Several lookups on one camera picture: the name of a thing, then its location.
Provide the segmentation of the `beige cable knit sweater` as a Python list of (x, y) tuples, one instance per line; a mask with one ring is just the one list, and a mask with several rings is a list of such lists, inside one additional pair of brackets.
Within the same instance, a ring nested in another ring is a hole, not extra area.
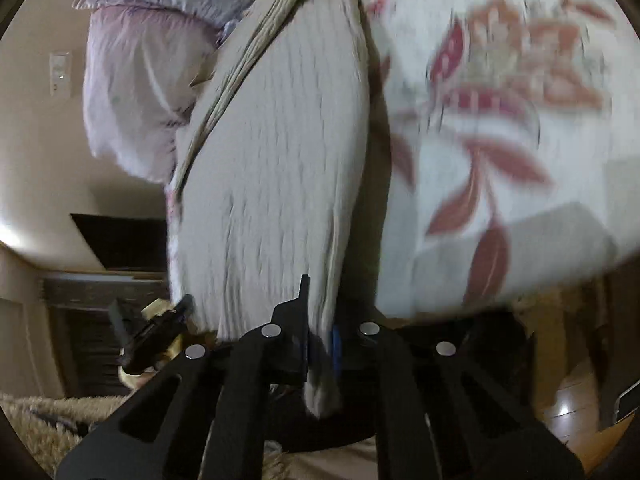
[(369, 81), (358, 0), (256, 0), (218, 50), (177, 133), (168, 211), (175, 297), (237, 340), (310, 278), (304, 401), (337, 407), (336, 296), (366, 158)]

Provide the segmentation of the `beige shaggy rug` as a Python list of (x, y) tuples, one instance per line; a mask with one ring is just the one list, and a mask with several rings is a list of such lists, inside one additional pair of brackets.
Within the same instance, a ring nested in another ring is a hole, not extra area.
[(128, 396), (18, 398), (1, 393), (1, 408), (17, 437), (53, 478), (62, 459), (127, 399)]

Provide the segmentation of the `pale pink floral pillow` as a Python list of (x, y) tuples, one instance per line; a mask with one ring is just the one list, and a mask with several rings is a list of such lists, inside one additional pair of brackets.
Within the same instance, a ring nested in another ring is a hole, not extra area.
[(82, 112), (93, 157), (156, 184), (171, 179), (175, 135), (190, 122), (193, 81), (212, 64), (219, 32), (167, 10), (91, 13)]

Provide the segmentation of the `floral bed sheet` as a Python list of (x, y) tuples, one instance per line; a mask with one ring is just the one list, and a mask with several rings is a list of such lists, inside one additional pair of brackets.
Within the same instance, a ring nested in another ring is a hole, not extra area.
[(617, 0), (360, 0), (390, 147), (373, 303), (446, 315), (639, 250), (639, 39)]

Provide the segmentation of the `wall light switch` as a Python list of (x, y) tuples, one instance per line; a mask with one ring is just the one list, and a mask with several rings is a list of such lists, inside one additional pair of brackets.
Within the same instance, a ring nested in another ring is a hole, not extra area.
[(70, 51), (49, 54), (50, 95), (66, 100), (72, 95), (72, 54)]

